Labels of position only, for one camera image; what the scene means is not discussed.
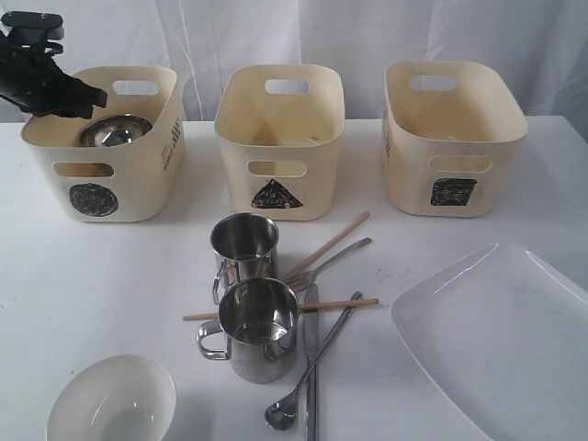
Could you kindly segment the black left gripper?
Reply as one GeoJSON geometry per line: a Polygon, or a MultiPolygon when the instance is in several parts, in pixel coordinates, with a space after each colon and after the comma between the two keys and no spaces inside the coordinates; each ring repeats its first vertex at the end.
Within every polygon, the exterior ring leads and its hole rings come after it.
{"type": "Polygon", "coordinates": [[[92,106],[105,107],[107,92],[66,75],[53,56],[62,53],[57,40],[16,45],[1,34],[1,97],[36,117],[90,119],[92,106]]]}

